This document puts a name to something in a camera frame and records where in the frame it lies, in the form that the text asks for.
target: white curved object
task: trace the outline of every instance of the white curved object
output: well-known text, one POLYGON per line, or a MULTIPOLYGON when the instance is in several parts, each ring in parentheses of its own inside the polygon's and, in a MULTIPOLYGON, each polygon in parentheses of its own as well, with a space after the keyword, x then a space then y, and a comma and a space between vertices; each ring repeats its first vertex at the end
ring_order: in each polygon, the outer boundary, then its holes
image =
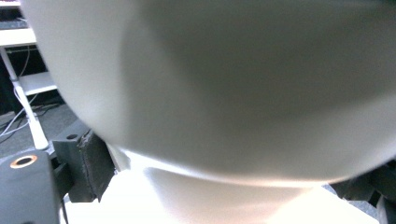
POLYGON ((217 223, 227 217, 221 208, 274 198, 253 215, 264 220, 307 189, 396 153, 394 5, 91 0, 22 8, 66 102, 111 145, 119 167, 154 168, 145 174, 178 217, 217 223), (166 189, 186 193, 191 183, 213 202, 166 189), (233 188, 235 201, 223 201, 233 188), (219 210, 194 219, 196 206, 219 210))

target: white plastic surface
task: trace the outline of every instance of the white plastic surface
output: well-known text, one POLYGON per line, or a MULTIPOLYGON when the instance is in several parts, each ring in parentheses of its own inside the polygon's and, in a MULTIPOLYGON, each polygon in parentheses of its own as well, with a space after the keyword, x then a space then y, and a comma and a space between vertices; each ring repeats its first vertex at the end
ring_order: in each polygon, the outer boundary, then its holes
MULTIPOLYGON (((118 166, 140 158, 184 175, 182 195, 194 181, 235 186, 242 206, 251 188, 278 188, 273 214, 282 195, 301 194, 290 188, 358 175, 396 154, 394 5, 30 0, 22 8, 64 99, 118 166)), ((188 198, 166 190, 172 175, 150 181, 187 216, 188 198)), ((252 198, 266 203, 272 193, 252 198)), ((210 202, 209 192, 202 197, 210 202)))
MULTIPOLYGON (((177 204, 168 206, 173 210, 173 216, 166 205, 172 200, 162 203, 162 199, 150 185, 149 174, 138 170, 124 171, 114 176, 101 202, 67 203, 66 210, 70 223, 138 223, 138 224, 377 224, 378 222, 364 214, 349 203, 338 199, 335 195, 322 188, 295 189, 302 193, 292 199, 290 193, 283 195, 285 201, 279 205, 277 191, 279 189, 262 189, 266 194, 255 197, 257 189, 248 192, 250 202, 241 203, 238 187, 216 186, 215 183, 193 180, 185 181, 183 176, 173 176, 174 185, 167 184, 172 193, 176 192, 179 199, 184 198, 177 209, 177 204), (178 191, 177 185, 190 182, 190 193, 186 190, 178 191), (212 197, 204 203, 207 195, 212 197), (272 207, 280 209, 273 214, 272 207)), ((164 174, 163 179, 171 174, 164 174)))
POLYGON ((35 43, 32 29, 0 30, 0 47, 18 47, 35 43))
POLYGON ((25 95, 33 95, 44 91, 56 90, 56 85, 49 72, 20 77, 20 83, 25 95))
POLYGON ((0 1, 0 9, 19 7, 21 5, 18 1, 0 1))
POLYGON ((47 141, 46 135, 44 135, 38 118, 29 118, 29 127, 32 133, 33 141, 35 143, 35 148, 39 150, 46 149, 49 146, 49 142, 47 141))

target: desk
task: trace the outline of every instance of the desk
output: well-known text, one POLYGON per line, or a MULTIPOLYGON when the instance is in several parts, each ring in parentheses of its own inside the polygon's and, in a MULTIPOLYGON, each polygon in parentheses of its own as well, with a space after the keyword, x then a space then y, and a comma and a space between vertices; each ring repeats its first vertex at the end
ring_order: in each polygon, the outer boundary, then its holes
POLYGON ((19 1, 12 1, 12 2, 8 2, 8 1, 2 1, 0 0, 0 8, 14 8, 14 7, 20 7, 21 3, 19 1))
POLYGON ((27 95, 37 94, 43 91, 55 90, 56 86, 50 78, 50 73, 39 73, 25 77, 18 77, 8 58, 6 48, 32 45, 35 43, 35 34, 32 29, 2 30, 0 31, 0 54, 8 70, 14 89, 20 98, 20 102, 26 112, 30 131, 35 142, 36 149, 45 149, 49 142, 44 135, 41 124, 30 107, 27 95))

